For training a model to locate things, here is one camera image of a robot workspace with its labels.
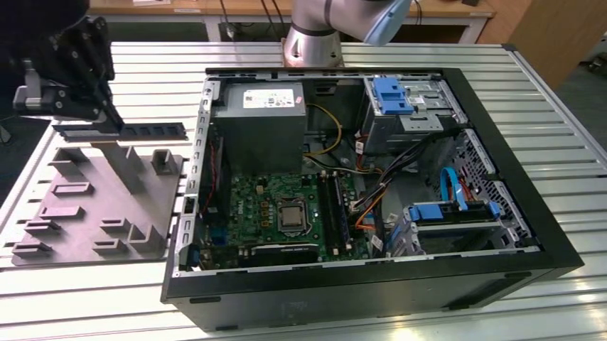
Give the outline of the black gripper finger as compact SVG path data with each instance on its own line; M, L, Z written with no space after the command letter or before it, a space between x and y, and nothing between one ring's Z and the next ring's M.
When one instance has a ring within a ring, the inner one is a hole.
M42 113L58 121L86 121L86 124L53 125L61 137L117 137L118 114L109 99L73 96L66 88L44 88Z
M57 36L56 47L58 66L50 80L74 105L62 116L90 122L102 133L120 132L122 119L109 89L114 69L105 18L85 16Z

